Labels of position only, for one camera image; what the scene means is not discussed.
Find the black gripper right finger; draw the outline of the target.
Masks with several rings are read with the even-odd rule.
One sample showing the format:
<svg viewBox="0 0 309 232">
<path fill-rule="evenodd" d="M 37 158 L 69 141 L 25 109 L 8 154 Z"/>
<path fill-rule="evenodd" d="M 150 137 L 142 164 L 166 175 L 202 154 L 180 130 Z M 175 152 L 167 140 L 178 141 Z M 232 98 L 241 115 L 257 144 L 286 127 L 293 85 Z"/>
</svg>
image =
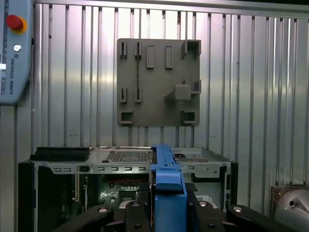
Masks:
<svg viewBox="0 0 309 232">
<path fill-rule="evenodd" d="M 246 206 L 231 205 L 222 211 L 214 203 L 199 201 L 193 183 L 185 184 L 188 197 L 188 232 L 292 232 L 293 229 Z"/>
</svg>

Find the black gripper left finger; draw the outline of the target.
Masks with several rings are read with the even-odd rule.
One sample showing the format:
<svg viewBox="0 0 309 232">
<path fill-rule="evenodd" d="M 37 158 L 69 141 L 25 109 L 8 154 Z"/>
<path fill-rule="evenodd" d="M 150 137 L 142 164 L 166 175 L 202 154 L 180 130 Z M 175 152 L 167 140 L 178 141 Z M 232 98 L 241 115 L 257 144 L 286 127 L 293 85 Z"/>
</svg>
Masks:
<svg viewBox="0 0 309 232">
<path fill-rule="evenodd" d="M 138 190 L 136 200 L 124 201 L 117 209 L 96 205 L 59 226 L 56 232 L 151 232 L 151 191 Z"/>
</svg>

